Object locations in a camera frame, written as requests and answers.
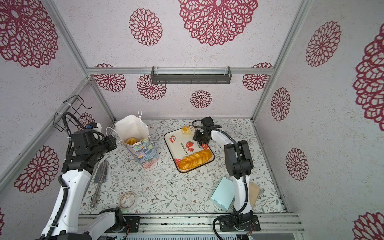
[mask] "tape roll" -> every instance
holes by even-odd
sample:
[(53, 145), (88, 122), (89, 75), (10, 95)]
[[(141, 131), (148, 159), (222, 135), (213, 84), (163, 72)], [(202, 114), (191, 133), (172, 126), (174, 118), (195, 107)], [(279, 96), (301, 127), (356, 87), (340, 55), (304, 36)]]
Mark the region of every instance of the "tape roll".
[(132, 209), (137, 202), (137, 196), (134, 192), (127, 192), (120, 198), (119, 205), (123, 210)]

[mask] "red flower pattern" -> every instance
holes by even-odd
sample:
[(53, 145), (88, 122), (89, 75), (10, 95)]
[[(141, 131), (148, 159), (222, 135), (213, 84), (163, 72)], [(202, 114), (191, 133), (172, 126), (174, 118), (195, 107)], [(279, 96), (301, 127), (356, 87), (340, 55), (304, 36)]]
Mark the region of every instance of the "red flower pattern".
[[(96, 68), (114, 68), (109, 64), (98, 64)], [(125, 88), (125, 78), (123, 74), (94, 74), (93, 77), (98, 85), (110, 92), (120, 92)]]
[(192, 93), (190, 101), (194, 107), (205, 108), (211, 104), (212, 95), (207, 91), (198, 90)]
[(54, 149), (43, 146), (13, 185), (21, 192), (37, 193), (55, 179), (58, 168), (59, 159)]
[(384, 216), (381, 213), (366, 212), (364, 215), (359, 215), (354, 223), (352, 229), (354, 240), (384, 239)]
[(326, 63), (336, 51), (340, 42), (340, 25), (330, 21), (325, 23), (311, 37), (307, 47), (307, 62), (312, 67)]
[(296, 180), (304, 180), (308, 174), (308, 160), (305, 154), (297, 148), (292, 148), (285, 160), (289, 174)]
[[(253, 68), (272, 68), (270, 63), (259, 63), (253, 66)], [(246, 89), (251, 91), (257, 91), (263, 89), (265, 83), (268, 80), (268, 74), (246, 74), (243, 76), (243, 85)]]
[(184, 28), (200, 43), (233, 41), (252, 21), (257, 0), (179, 0)]
[(271, 101), (271, 113), (276, 121), (281, 121), (286, 118), (291, 107), (290, 95), (285, 88), (279, 88), (273, 94)]
[(364, 53), (356, 66), (358, 79), (353, 84), (356, 104), (365, 110), (365, 118), (379, 123), (380, 130), (384, 131), (384, 24), (375, 40), (365, 47)]
[(1, 212), (1, 207), (0, 207), (0, 236), (1, 236), (1, 230), (3, 229), (4, 226), (4, 214)]
[[(83, 113), (82, 115), (79, 116), (78, 119), (84, 127), (90, 122), (95, 122), (95, 119), (90, 113)], [(83, 130), (81, 126), (77, 126), (77, 129)]]
[(58, 50), (58, 35), (38, 0), (0, 1), (0, 52), (23, 67), (49, 65)]
[(137, 80), (136, 87), (141, 95), (152, 100), (164, 97), (167, 92), (166, 85), (153, 84), (151, 80), (151, 75), (149, 74), (141, 76)]
[(148, 9), (137, 9), (129, 20), (133, 37), (144, 46), (153, 46), (160, 41), (163, 29), (156, 15)]

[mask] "white paper bag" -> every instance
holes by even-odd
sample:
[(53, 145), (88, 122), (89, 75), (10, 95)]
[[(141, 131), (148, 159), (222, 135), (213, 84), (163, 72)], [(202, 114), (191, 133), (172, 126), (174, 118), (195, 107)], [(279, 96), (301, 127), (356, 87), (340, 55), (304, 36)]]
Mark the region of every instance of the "white paper bag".
[[(144, 169), (148, 169), (152, 166), (155, 167), (157, 163), (157, 149), (149, 135), (148, 126), (141, 121), (140, 112), (141, 110), (139, 110), (139, 117), (129, 115), (118, 121), (115, 129), (132, 156)], [(131, 137), (136, 138), (138, 142), (132, 145), (125, 143)]]
[(141, 141), (149, 135), (148, 126), (141, 121), (141, 118), (135, 115), (126, 116), (118, 121), (115, 124), (115, 130), (123, 142), (126, 142), (131, 137)]

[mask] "braided bread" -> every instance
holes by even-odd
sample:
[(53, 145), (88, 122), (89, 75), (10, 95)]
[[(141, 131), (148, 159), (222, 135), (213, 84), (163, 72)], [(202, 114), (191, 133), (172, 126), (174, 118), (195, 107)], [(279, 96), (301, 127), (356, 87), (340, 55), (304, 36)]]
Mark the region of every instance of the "braided bread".
[(203, 164), (203, 163), (207, 162), (209, 159), (211, 159), (211, 157), (212, 157), (212, 153), (209, 149), (204, 149), (200, 152), (195, 152), (194, 154), (183, 158), (179, 162), (179, 168), (181, 170), (187, 170), (190, 168), (200, 166), (201, 164)]

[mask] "mounting plate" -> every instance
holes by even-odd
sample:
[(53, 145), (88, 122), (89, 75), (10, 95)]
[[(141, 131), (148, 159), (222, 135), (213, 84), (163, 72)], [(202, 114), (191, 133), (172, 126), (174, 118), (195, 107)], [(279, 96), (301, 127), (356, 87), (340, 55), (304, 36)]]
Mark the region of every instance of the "mounting plate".
[[(236, 231), (239, 231), (237, 230), (234, 226), (231, 227), (230, 225), (227, 225), (226, 222), (231, 222), (232, 219), (231, 218), (223, 218), (223, 219), (220, 219), (220, 230), (222, 232), (236, 232)], [(258, 232), (261, 230), (260, 228), (260, 223), (259, 223), (259, 219), (256, 215), (253, 215), (253, 220), (251, 221), (252, 224), (255, 226), (255, 229), (253, 229), (253, 225), (252, 224), (247, 224), (246, 228), (241, 230), (242, 232), (250, 232), (251, 231), (251, 226), (252, 226), (252, 231), (253, 232)]]
[(231, 78), (230, 67), (227, 74), (155, 74), (155, 67), (151, 71), (153, 84), (229, 84)]
[[(137, 232), (139, 230), (139, 226), (140, 226), (140, 217), (124, 217), (125, 218), (125, 222), (129, 225), (129, 232)], [(106, 231), (106, 233), (116, 233), (114, 231), (112, 231), (111, 228), (108, 228)], [(126, 233), (127, 232), (127, 227), (124, 227), (124, 229), (122, 229), (121, 232), (119, 233)]]

